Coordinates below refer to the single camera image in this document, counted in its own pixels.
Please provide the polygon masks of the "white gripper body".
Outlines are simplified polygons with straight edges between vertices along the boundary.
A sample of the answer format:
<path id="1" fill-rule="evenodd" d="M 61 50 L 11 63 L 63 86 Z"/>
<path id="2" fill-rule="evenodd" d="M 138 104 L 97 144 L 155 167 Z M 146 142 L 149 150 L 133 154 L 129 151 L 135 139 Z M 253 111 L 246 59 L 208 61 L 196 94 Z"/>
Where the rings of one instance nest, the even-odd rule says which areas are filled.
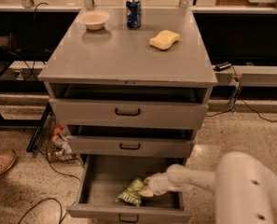
<path id="1" fill-rule="evenodd" d="M 148 187 L 157 196 L 163 195 L 168 191 L 174 191 L 174 184 L 168 179 L 166 173 L 156 173 L 150 176 Z"/>

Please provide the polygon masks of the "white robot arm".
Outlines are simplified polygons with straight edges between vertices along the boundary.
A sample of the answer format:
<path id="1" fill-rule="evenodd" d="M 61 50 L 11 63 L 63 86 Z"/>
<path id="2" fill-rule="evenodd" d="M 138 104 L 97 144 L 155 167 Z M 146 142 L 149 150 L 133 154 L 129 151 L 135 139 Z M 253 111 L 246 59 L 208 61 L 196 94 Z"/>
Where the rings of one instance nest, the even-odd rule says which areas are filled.
<path id="1" fill-rule="evenodd" d="M 222 156 L 214 172 L 173 164 L 146 179 L 144 197 L 181 191 L 193 185 L 215 194 L 215 224 L 274 224 L 277 174 L 242 152 Z"/>

